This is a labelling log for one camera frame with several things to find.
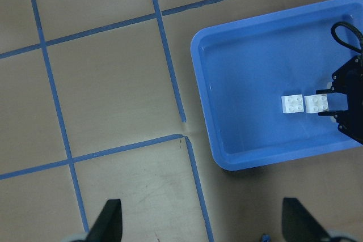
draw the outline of blue plastic bin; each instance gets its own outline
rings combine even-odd
[[[318,114],[282,113],[281,96],[314,95],[355,52],[331,37],[338,21],[363,30],[363,0],[331,0],[209,27],[191,53],[212,154],[228,170],[357,147]],[[344,28],[338,35],[358,43]],[[328,95],[330,109],[347,109]]]

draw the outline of building block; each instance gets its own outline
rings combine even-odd
[[[326,94],[304,96],[307,113],[320,113],[329,110]]]
[[[299,113],[304,111],[302,95],[282,96],[283,113]]]

